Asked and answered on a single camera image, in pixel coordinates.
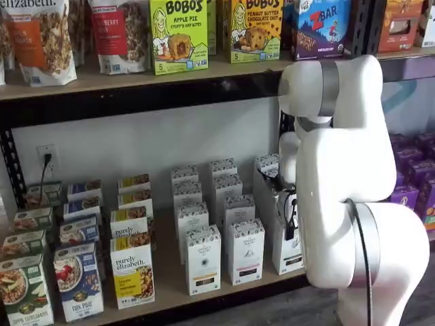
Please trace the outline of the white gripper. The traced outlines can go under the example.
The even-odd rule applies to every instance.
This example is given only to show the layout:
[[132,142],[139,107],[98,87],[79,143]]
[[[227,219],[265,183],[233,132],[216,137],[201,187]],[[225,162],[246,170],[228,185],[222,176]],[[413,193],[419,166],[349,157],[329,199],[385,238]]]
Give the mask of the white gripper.
[[296,191],[279,192],[277,209],[278,220],[281,225],[285,225],[285,239],[291,240],[298,225]]

